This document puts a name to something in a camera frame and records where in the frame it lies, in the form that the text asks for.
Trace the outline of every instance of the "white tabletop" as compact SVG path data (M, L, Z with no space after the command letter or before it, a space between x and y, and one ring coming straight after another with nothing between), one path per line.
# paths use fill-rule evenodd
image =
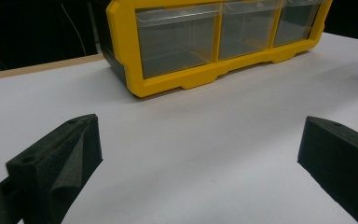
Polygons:
M5 162L99 117L103 163L63 223L356 223L297 162L306 116L358 131L358 40L323 34L283 63L132 96L106 61L0 79Z

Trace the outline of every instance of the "wooden surface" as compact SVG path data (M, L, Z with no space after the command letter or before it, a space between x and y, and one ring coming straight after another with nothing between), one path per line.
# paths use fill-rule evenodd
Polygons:
M22 68L1 71L0 78L14 77L14 76L30 74L30 73L35 73L35 72L41 72L41 71L46 71L46 70L55 69L55 68L62 68L62 67L67 67L67 66L72 66L72 65L82 64L82 63L91 63L91 62L95 62L95 61L99 61L99 60L103 60L102 54L94 54L94 55L90 55L90 56L86 56L86 57L74 58L74 59L58 61L58 62L54 62L54 63L43 63L43 64L38 64L38 65L34 65L34 66L29 66L29 67L22 67Z

